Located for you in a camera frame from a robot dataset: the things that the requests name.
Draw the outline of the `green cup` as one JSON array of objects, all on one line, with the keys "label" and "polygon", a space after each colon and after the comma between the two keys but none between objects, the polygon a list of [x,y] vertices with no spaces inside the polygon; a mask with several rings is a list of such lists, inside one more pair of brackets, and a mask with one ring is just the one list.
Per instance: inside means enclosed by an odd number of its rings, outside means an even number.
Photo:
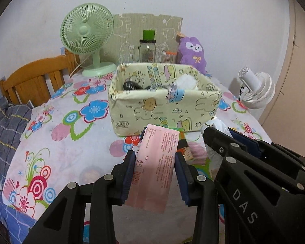
[{"label": "green cup", "polygon": [[143,31],[143,40],[145,40],[145,41],[155,40],[155,30],[144,30]]}]

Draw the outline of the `toothpick jar orange lid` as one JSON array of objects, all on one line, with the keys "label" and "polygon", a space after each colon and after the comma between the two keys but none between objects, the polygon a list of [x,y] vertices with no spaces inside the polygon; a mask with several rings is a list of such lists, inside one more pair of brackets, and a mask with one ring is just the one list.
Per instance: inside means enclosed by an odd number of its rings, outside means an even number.
[{"label": "toothpick jar orange lid", "polygon": [[177,52],[165,51],[161,53],[162,63],[176,63]]}]

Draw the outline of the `beige door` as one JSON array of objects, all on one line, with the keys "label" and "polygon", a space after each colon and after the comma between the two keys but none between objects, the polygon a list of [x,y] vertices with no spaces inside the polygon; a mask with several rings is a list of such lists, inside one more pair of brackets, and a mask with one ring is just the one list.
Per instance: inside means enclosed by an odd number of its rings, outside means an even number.
[{"label": "beige door", "polygon": [[259,122],[273,142],[305,156],[305,11],[289,0],[289,12],[285,60],[274,98]]}]

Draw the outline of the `green desk fan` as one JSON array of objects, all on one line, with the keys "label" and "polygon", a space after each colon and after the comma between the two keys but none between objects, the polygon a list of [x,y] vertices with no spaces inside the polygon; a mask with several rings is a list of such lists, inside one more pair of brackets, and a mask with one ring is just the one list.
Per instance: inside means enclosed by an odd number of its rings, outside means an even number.
[{"label": "green desk fan", "polygon": [[92,57],[92,65],[82,71],[84,77],[100,77],[117,69],[114,63],[100,60],[100,50],[111,38],[113,29],[113,16],[101,4],[81,4],[65,16],[60,27],[64,47],[74,54]]}]

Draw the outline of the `yellow cartoon fabric box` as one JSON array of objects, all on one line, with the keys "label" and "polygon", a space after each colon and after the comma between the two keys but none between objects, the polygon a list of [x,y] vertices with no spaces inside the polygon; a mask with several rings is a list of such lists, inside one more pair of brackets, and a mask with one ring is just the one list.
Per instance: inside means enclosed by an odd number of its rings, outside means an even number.
[{"label": "yellow cartoon fabric box", "polygon": [[[184,74],[198,81],[198,90],[182,90],[174,86]],[[153,85],[173,85],[157,91],[123,90],[123,83],[134,81],[143,88]],[[199,131],[216,115],[222,90],[206,75],[185,64],[130,63],[120,64],[108,89],[109,112],[115,134],[135,135],[148,124]]]}]

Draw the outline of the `grey sock bundle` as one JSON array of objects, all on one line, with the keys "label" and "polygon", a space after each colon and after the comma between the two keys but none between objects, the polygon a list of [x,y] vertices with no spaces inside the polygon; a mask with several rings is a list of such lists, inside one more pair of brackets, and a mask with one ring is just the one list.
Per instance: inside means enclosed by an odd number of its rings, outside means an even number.
[{"label": "grey sock bundle", "polygon": [[147,86],[144,89],[153,92],[153,91],[157,91],[157,90],[161,90],[161,89],[169,90],[169,89],[172,89],[172,88],[174,88],[174,86],[171,84],[171,85],[153,85],[153,86],[150,85],[150,86]]}]

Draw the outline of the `glass mason jar mug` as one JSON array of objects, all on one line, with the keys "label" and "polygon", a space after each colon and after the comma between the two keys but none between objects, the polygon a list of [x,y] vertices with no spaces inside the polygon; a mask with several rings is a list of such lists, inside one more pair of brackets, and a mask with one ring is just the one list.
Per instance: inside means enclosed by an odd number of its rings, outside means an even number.
[{"label": "glass mason jar mug", "polygon": [[154,63],[156,58],[156,41],[139,40],[139,46],[133,50],[133,61],[139,63]]}]

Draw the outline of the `green patterned board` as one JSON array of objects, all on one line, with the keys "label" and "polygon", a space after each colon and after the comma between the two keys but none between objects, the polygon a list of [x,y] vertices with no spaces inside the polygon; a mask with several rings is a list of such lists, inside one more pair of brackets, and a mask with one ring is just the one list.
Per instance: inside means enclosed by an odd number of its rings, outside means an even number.
[{"label": "green patterned board", "polygon": [[163,52],[176,53],[177,33],[181,31],[183,18],[148,13],[113,15],[113,33],[100,50],[101,62],[115,64],[137,62],[138,50],[145,42],[155,47],[155,60],[163,60]]}]

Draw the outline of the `green tissue pack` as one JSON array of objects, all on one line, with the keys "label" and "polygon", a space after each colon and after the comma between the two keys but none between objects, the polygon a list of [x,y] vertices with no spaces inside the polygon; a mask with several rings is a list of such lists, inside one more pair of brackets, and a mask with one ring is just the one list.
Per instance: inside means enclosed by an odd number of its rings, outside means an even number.
[{"label": "green tissue pack", "polygon": [[200,175],[211,177],[210,159],[201,132],[181,132],[177,151],[183,154],[186,163],[194,166]]}]

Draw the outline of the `white tissue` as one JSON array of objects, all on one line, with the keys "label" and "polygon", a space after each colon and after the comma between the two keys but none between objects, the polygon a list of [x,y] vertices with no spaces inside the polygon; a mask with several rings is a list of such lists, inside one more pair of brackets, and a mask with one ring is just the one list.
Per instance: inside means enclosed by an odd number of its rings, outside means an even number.
[{"label": "white tissue", "polygon": [[226,124],[216,116],[202,126],[201,134],[210,160],[209,171],[214,180],[226,153],[226,147],[221,145],[226,144],[228,137],[232,138],[232,135]]}]

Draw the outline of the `pink paper packet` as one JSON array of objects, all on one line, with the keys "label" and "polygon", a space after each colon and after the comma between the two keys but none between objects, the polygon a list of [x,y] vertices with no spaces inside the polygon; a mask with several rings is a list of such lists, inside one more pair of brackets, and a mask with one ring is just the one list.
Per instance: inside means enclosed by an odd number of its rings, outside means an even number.
[{"label": "pink paper packet", "polygon": [[125,204],[164,213],[174,168],[179,131],[149,124],[136,155],[133,178]]}]

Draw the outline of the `purple plush bunny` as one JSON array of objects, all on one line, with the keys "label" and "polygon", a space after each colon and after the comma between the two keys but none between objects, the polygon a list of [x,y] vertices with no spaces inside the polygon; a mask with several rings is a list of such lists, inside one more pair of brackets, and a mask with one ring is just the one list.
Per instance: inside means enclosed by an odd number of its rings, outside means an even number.
[{"label": "purple plush bunny", "polygon": [[178,47],[180,64],[191,65],[206,74],[207,61],[204,56],[204,49],[196,37],[183,37]]}]

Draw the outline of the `white cloth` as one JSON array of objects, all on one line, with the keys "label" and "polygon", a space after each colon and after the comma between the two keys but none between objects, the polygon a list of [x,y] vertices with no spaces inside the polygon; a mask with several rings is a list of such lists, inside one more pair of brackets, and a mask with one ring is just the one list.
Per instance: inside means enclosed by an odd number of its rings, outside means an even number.
[{"label": "white cloth", "polygon": [[198,90],[198,81],[189,74],[184,74],[176,79],[174,86],[182,90]]}]

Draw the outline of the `black plastic bag bundle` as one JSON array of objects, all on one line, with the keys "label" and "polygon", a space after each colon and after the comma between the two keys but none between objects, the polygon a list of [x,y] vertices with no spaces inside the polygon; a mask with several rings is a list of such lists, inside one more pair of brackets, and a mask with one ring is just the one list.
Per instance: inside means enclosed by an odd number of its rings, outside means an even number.
[{"label": "black plastic bag bundle", "polygon": [[144,88],[134,81],[126,81],[123,83],[123,90],[143,90]]}]

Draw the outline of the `grey plaid pillow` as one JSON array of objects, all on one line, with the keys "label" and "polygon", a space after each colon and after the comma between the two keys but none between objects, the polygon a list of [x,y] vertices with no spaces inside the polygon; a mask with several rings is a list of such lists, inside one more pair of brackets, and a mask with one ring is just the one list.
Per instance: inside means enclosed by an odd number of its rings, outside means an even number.
[{"label": "grey plaid pillow", "polygon": [[32,109],[30,102],[13,105],[4,96],[0,99],[0,173],[3,176],[8,172]]}]

